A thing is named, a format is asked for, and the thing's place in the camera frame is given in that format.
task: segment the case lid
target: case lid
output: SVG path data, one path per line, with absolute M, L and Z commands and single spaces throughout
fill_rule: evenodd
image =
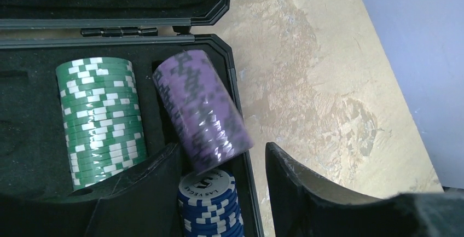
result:
M 0 29 L 213 25 L 230 0 L 0 0 Z

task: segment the table surface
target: table surface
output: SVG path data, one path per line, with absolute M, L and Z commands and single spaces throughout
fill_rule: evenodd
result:
M 213 27 L 232 46 L 266 236 L 274 236 L 264 149 L 358 192 L 442 188 L 362 0 L 231 0 Z M 77 31 L 0 37 L 79 37 Z
M 464 5 L 363 0 L 443 186 L 464 189 Z

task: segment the stack of poker chips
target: stack of poker chips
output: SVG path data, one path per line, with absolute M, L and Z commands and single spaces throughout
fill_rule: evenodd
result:
M 56 68 L 74 190 L 147 157 L 132 63 L 112 57 Z
M 243 119 L 202 50 L 164 61 L 153 82 L 197 174 L 253 146 Z
M 177 196 L 185 237 L 244 235 L 232 174 L 220 169 L 190 173 L 182 178 Z

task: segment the light blue wall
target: light blue wall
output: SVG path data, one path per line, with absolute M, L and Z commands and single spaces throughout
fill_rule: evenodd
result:
M 443 186 L 464 188 L 464 0 L 363 0 Z

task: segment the case hinge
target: case hinge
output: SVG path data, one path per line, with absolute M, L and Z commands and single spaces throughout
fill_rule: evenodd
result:
M 80 30 L 83 37 L 103 36 L 158 36 L 158 28 L 118 27 L 118 28 L 84 28 Z

